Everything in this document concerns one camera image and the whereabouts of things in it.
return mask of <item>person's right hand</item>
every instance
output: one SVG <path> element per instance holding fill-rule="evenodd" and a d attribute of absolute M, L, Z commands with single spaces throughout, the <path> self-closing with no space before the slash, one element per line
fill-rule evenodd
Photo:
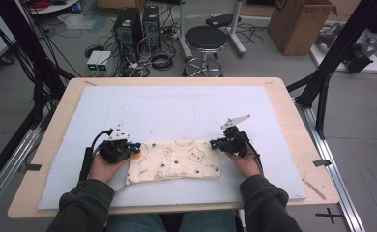
<path fill-rule="evenodd" d="M 261 175 L 261 170 L 258 167 L 257 160 L 255 160 L 255 157 L 251 151 L 247 151 L 243 158 L 233 153 L 225 153 L 225 155 L 236 163 L 237 167 L 246 178 L 254 175 Z"/>

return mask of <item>computer tower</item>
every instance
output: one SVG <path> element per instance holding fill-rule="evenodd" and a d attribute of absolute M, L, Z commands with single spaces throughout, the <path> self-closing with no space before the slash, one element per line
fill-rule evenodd
<path fill-rule="evenodd" d="M 143 51 L 143 29 L 137 8 L 122 8 L 113 26 L 119 49 L 132 62 L 140 59 Z"/>
<path fill-rule="evenodd" d="M 161 49 L 160 8 L 146 6 L 142 18 L 146 49 L 155 51 Z"/>

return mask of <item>wooden board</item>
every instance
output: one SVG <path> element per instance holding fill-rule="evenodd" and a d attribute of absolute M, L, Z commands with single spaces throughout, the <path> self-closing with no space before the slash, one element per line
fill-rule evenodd
<path fill-rule="evenodd" d="M 281 79 L 274 77 L 225 77 L 225 78 L 76 78 L 61 99 L 47 128 L 32 163 L 41 164 L 38 172 L 26 173 L 8 211 L 10 218 L 54 217 L 57 210 L 39 210 L 50 166 L 62 144 L 63 134 L 77 108 L 82 91 L 87 86 L 263 86 L 273 106 L 275 116 L 285 137 L 297 170 L 303 179 L 306 199 L 289 202 L 290 205 L 333 204 L 339 201 L 325 167 L 312 162 L 319 154 L 305 128 Z M 175 206 L 148 206 L 112 208 L 110 214 L 135 214 L 155 212 L 182 212 L 194 210 L 241 209 L 242 204 L 201 204 Z"/>

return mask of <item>person's left hand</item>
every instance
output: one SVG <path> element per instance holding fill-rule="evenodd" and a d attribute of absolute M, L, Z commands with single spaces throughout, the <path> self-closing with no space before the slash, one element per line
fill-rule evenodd
<path fill-rule="evenodd" d="M 89 170 L 89 179 L 109 183 L 117 170 L 119 170 L 129 159 L 122 160 L 118 163 L 109 163 L 100 154 L 93 158 L 92 166 Z"/>

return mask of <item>white sheet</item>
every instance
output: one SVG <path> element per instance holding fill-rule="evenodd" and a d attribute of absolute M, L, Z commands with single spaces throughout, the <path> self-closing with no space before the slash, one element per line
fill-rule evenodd
<path fill-rule="evenodd" d="M 133 142 L 223 137 L 227 118 L 250 114 L 238 125 L 261 154 L 265 176 L 285 189 L 291 200 L 306 198 L 264 87 L 87 87 L 52 163 L 39 209 L 57 209 L 60 196 L 73 189 L 84 149 L 95 136 L 122 125 Z M 122 167 L 110 185 L 118 190 L 111 206 L 147 206 L 240 202 L 244 179 L 234 163 L 221 154 L 221 178 L 168 180 L 125 187 Z"/>

